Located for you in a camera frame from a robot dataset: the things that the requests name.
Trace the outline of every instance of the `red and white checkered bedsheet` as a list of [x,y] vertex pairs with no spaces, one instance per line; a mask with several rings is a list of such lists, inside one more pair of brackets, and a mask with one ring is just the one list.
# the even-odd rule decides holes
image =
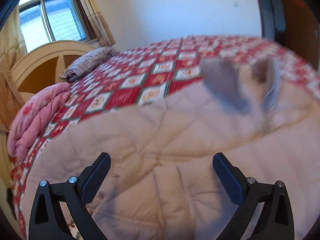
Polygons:
[[306,61],[273,42],[259,38],[192,36],[135,48],[107,60],[71,86],[70,100],[36,139],[23,163],[12,171],[14,208],[26,235],[20,200],[37,154],[70,126],[97,114],[132,104],[150,104],[201,80],[202,57],[226,57],[236,63],[254,63],[265,57],[282,60],[284,79],[302,85],[320,99],[320,78]]

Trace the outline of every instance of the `silver bolt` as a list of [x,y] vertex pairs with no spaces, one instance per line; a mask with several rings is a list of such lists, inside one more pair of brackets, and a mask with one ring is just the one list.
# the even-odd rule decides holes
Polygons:
[[278,181],[277,181],[277,185],[278,185],[279,187],[284,187],[284,183],[283,183],[283,181],[281,181],[281,180],[278,180]]
[[44,187],[45,185],[47,185],[47,181],[46,180],[41,180],[40,186]]
[[247,177],[247,182],[249,182],[250,184],[253,184],[256,182],[256,179],[254,177]]
[[77,177],[70,177],[69,182],[70,183],[75,183],[77,181]]

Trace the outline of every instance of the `pink blanket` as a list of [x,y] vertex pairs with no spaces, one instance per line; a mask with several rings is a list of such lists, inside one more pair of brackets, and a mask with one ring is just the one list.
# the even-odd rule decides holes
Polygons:
[[47,87],[34,95],[17,113],[7,141],[8,153],[23,161],[36,140],[57,110],[70,95],[69,83]]

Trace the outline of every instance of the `curtain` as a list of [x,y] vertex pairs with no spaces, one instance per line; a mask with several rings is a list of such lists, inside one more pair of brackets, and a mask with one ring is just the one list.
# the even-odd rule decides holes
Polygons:
[[26,53],[17,6],[0,31],[0,177],[7,187],[10,184],[11,168],[6,151],[6,134],[16,113],[24,104],[12,80],[10,69]]
[[93,0],[80,0],[80,2],[100,44],[102,46],[111,46],[115,44],[115,40],[111,34],[108,24],[101,12],[98,10],[96,3]]

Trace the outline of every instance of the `pillow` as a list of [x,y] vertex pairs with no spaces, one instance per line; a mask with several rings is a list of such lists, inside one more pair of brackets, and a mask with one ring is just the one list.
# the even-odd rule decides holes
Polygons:
[[68,78],[73,75],[81,76],[83,74],[88,74],[105,59],[111,58],[115,54],[116,51],[111,47],[102,47],[90,51],[71,63],[59,77]]

